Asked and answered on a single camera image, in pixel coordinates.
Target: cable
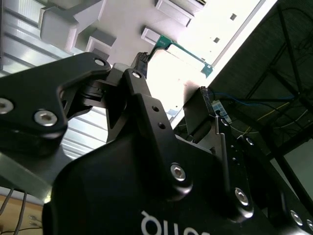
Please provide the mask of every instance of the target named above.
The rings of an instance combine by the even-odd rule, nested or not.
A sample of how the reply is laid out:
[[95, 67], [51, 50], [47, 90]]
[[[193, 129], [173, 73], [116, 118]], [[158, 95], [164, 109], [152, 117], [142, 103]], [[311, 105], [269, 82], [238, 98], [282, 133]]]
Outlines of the cable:
[[227, 97], [229, 97], [229, 98], [235, 100], [235, 101], [238, 102], [238, 103], [241, 103], [241, 104], [247, 105], [247, 106], [257, 106], [257, 105], [260, 105], [260, 104], [258, 104], [258, 103], [256, 103], [256, 102], [251, 103], [251, 104], [249, 104], [249, 103], [244, 103], [244, 102], [242, 102], [242, 101], [240, 101], [240, 100], [237, 100], [235, 97], [233, 97], [233, 96], [231, 96], [231, 95], [229, 95], [229, 94], [227, 94], [227, 93], [223, 93], [223, 92], [219, 92], [219, 93], [215, 92], [214, 94], [222, 94], [222, 95], [224, 95], [224, 96], [227, 96]]
[[303, 114], [301, 114], [301, 116], [298, 117], [295, 121], [292, 121], [292, 122], [290, 122], [290, 123], [288, 123], [288, 124], [286, 124], [286, 125], [283, 125], [283, 126], [274, 127], [274, 129], [279, 129], [279, 128], [284, 128], [284, 127], [286, 127], [286, 126], [290, 126], [291, 124], [293, 124], [293, 123], [299, 121], [299, 120], [304, 116], [304, 114], [307, 113], [307, 111], [308, 111], [308, 110], [304, 111]]
[[23, 197], [23, 202], [21, 206], [21, 212], [18, 220], [18, 224], [16, 225], [15, 231], [13, 235], [17, 235], [19, 233], [22, 221], [23, 221], [23, 215], [24, 215], [24, 210], [25, 210], [25, 205], [26, 205], [26, 199], [27, 199], [27, 192], [24, 192], [24, 197]]
[[[25, 229], [20, 229], [20, 231], [24, 231], [24, 230], [30, 230], [30, 229], [42, 229], [42, 227], [38, 227], [38, 228], [25, 228]], [[14, 233], [14, 231], [4, 231], [1, 234], [8, 234], [8, 233]]]
[[[289, 102], [282, 104], [282, 105], [279, 106], [278, 108], [274, 108], [274, 107], [271, 107], [270, 105], [264, 104], [264, 105], [270, 106], [273, 110], [270, 111], [270, 112], [268, 112], [267, 114], [264, 114], [263, 116], [259, 117], [259, 118], [257, 119], [257, 121], [259, 121], [259, 120], [265, 118], [266, 116], [268, 116], [268, 115], [274, 113], [275, 111], [280, 112], [278, 109], [284, 107], [284, 106], [287, 105], [287, 104], [289, 104]], [[246, 131], [244, 132], [244, 134], [246, 134], [246, 133], [249, 131], [250, 128], [251, 128], [251, 127], [249, 126], [249, 127], [246, 129]]]
[[[235, 131], [238, 131], [239, 133], [242, 133], [242, 134], [245, 134], [245, 132], [243, 131], [240, 131], [238, 129], [236, 129], [235, 127], [233, 127], [232, 125], [229, 125], [232, 129], [234, 129]], [[255, 132], [249, 132], [249, 134], [257, 134], [259, 133], [258, 131], [255, 131]]]
[[8, 203], [10, 197], [12, 196], [13, 191], [14, 191], [14, 188], [11, 188], [9, 193], [8, 193], [8, 195], [7, 195], [7, 197], [5, 198], [5, 200], [4, 200], [4, 202], [3, 202], [2, 206], [1, 206], [1, 209], [0, 209], [0, 215], [2, 215], [2, 213], [4, 212], [6, 204]]

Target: black metal bracket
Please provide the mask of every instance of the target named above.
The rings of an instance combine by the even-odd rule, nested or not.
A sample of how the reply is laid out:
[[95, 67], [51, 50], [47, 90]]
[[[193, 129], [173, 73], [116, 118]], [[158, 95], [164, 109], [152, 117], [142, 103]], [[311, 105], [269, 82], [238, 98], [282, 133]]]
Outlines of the black metal bracket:
[[266, 198], [268, 219], [281, 234], [311, 234], [312, 228], [307, 221], [312, 221], [311, 207], [305, 207], [282, 179], [273, 165], [251, 139], [240, 136], [239, 144], [245, 152], [249, 170], [255, 174], [262, 172], [262, 177], [251, 185], [252, 195], [260, 194]]

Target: wire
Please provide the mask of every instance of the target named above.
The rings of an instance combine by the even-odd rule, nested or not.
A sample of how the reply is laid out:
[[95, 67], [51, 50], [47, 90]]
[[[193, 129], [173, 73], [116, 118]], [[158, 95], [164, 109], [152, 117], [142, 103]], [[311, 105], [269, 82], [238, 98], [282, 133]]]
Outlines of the wire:
[[241, 103], [241, 104], [247, 105], [247, 106], [258, 106], [258, 105], [260, 105], [259, 103], [256, 103], [256, 102], [251, 103], [251, 104], [249, 104], [249, 103], [244, 103], [244, 102], [242, 102], [242, 101], [236, 99], [235, 97], [233, 97], [233, 96], [231, 96], [231, 95], [229, 95], [229, 94], [227, 94], [227, 93], [223, 93], [223, 92], [218, 92], [218, 93], [215, 92], [214, 94], [222, 94], [222, 95], [224, 95], [224, 96], [227, 96], [227, 97], [229, 97], [229, 98], [235, 100], [235, 101], [238, 102], [238, 103]]
[[4, 200], [4, 202], [3, 202], [2, 206], [1, 206], [1, 209], [0, 209], [0, 215], [2, 215], [2, 213], [4, 212], [6, 204], [8, 203], [10, 197], [12, 196], [13, 191], [14, 191], [14, 188], [11, 188], [9, 193], [8, 193], [8, 195], [7, 195], [7, 197], [5, 198], [5, 200]]
[[[266, 116], [268, 116], [268, 115], [274, 113], [275, 111], [280, 112], [278, 109], [284, 107], [284, 106], [287, 105], [287, 104], [289, 104], [289, 102], [284, 103], [284, 104], [282, 104], [281, 106], [279, 106], [279, 107], [277, 107], [277, 108], [271, 107], [273, 110], [270, 111], [270, 112], [268, 112], [267, 114], [264, 114], [263, 116], [259, 117], [259, 118], [257, 119], [257, 121], [259, 121], [259, 120], [265, 118]], [[249, 127], [246, 129], [246, 131], [244, 132], [244, 134], [246, 134], [246, 133], [249, 131], [250, 128], [251, 128], [251, 127], [249, 126]]]
[[25, 205], [26, 205], [26, 199], [27, 199], [27, 192], [24, 192], [24, 197], [23, 197], [23, 202], [21, 206], [21, 212], [18, 220], [18, 224], [16, 225], [15, 231], [13, 235], [17, 235], [19, 233], [22, 221], [23, 221], [23, 215], [24, 215], [24, 210], [25, 210]]
[[277, 110], [277, 109], [274, 108], [273, 106], [270, 106], [270, 105], [264, 104], [264, 103], [262, 103], [262, 104], [265, 105], [265, 106], [268, 106], [268, 107], [270, 107], [270, 108], [272, 108], [272, 109], [275, 109], [277, 112], [281, 113], [282, 115], [285, 115], [285, 116], [288, 117], [291, 121], [293, 121], [298, 127], [300, 127], [301, 130], [304, 130], [303, 127], [302, 127], [298, 122], [296, 122], [295, 119], [293, 119], [293, 118], [290, 117], [289, 115], [287, 115], [287, 114], [285, 114], [285, 113], [283, 113], [283, 112], [280, 112], [279, 110]]
[[[25, 228], [25, 229], [20, 229], [20, 231], [24, 231], [24, 230], [31, 230], [31, 229], [42, 229], [42, 227], [38, 227], [38, 228]], [[8, 233], [14, 233], [14, 231], [4, 231], [1, 234], [8, 234]]]
[[304, 111], [303, 114], [301, 114], [301, 116], [298, 117], [295, 121], [292, 121], [292, 122], [290, 122], [290, 123], [288, 123], [288, 124], [286, 124], [286, 125], [283, 125], [283, 126], [274, 127], [274, 129], [279, 129], [279, 128], [284, 128], [284, 127], [286, 127], [286, 126], [290, 126], [291, 124], [295, 123], [296, 121], [299, 121], [299, 120], [304, 116], [304, 114], [307, 113], [307, 111], [308, 111], [308, 110]]
[[[240, 131], [238, 129], [236, 129], [235, 127], [233, 127], [232, 125], [229, 125], [232, 129], [234, 129], [235, 131], [238, 131], [239, 133], [242, 133], [242, 134], [245, 134], [245, 132], [243, 131]], [[259, 133], [258, 131], [255, 131], [255, 132], [249, 132], [249, 134], [257, 134]]]

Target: screw hole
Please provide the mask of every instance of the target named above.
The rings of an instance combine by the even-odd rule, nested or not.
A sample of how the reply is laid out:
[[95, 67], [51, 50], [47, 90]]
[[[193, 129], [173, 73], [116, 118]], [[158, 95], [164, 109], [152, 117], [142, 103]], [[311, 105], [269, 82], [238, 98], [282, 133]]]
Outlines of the screw hole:
[[99, 58], [95, 58], [94, 59], [95, 63], [100, 65], [100, 66], [105, 66], [106, 62], [104, 62], [103, 60], [99, 59]]
[[51, 121], [52, 120], [51, 116], [49, 116], [47, 114], [41, 115], [41, 119], [44, 121]]
[[164, 125], [162, 122], [159, 122], [157, 125], [158, 125], [159, 128], [161, 128], [162, 130], [164, 130], [164, 129], [166, 128], [165, 125]]
[[154, 111], [156, 111], [156, 112], [159, 111], [159, 109], [158, 109], [156, 106], [152, 106], [152, 109], [153, 109]]

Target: blue cable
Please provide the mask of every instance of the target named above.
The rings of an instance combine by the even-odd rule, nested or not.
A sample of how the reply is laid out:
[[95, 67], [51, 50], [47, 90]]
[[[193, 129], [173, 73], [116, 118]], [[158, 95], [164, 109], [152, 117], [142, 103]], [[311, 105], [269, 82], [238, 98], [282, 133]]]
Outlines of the blue cable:
[[[236, 99], [235, 97], [233, 97], [233, 96], [231, 96], [231, 95], [229, 95], [229, 94], [227, 94], [227, 93], [223, 93], [223, 92], [219, 92], [219, 93], [210, 93], [209, 95], [214, 95], [214, 94], [225, 95], [225, 96], [227, 96], [227, 97], [229, 97], [229, 98], [235, 100], [236, 102], [241, 103], [241, 104], [246, 105], [246, 106], [258, 106], [258, 105], [262, 105], [261, 103], [255, 103], [255, 102], [254, 102], [254, 103], [244, 103], [244, 102], [242, 102], [242, 101]], [[293, 95], [290, 95], [290, 96], [287, 96], [287, 97], [278, 98], [278, 99], [292, 99], [292, 98], [294, 98]]]

